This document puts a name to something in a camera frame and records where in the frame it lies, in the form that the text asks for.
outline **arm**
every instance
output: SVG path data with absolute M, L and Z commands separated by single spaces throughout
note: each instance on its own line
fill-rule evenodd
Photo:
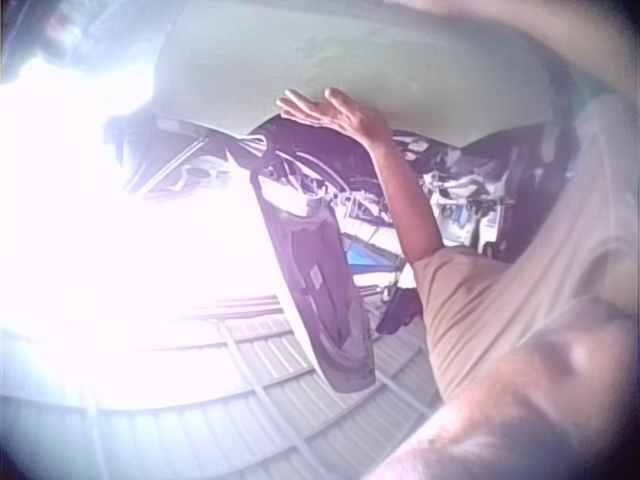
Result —
M 278 100 L 284 118 L 332 128 L 367 149 L 389 204 L 400 247 L 410 264 L 442 248 L 442 237 L 429 200 L 380 114 L 336 89 L 328 89 L 326 101 L 321 103 L 312 102 L 295 91 L 286 94 L 287 97 Z
M 638 103 L 638 43 L 615 14 L 574 0 L 386 0 L 437 14 L 495 20 L 544 43 Z

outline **beige shirt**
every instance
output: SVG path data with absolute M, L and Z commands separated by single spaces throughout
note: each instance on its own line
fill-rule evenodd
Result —
M 617 96 L 576 123 L 575 174 L 531 246 L 513 265 L 446 248 L 414 265 L 427 344 L 445 400 L 554 321 L 597 295 L 637 314 L 637 120 Z

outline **man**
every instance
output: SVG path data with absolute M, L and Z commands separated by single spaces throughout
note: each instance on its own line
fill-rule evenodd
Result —
M 401 3 L 506 22 L 637 101 L 637 59 L 626 31 L 580 4 Z M 316 103 L 287 91 L 278 104 L 284 117 L 333 128 L 369 152 L 414 269 L 445 400 L 371 478 L 551 479 L 593 472 L 615 448 L 637 400 L 635 107 L 604 96 L 582 112 L 574 177 L 530 248 L 509 266 L 444 248 L 384 118 L 336 89 L 325 96 Z

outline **corrugated metal roof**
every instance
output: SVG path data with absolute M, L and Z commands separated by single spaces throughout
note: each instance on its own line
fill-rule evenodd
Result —
M 376 384 L 344 395 L 275 298 L 227 303 L 89 356 L 3 332 L 7 452 L 38 479 L 352 479 L 437 407 L 419 322 L 375 338 Z

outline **car hood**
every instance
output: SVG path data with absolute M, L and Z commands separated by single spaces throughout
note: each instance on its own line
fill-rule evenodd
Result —
M 541 58 L 513 32 L 365 2 L 191 0 L 156 65 L 155 111 L 235 135 L 286 88 L 344 89 L 455 146 L 549 120 Z

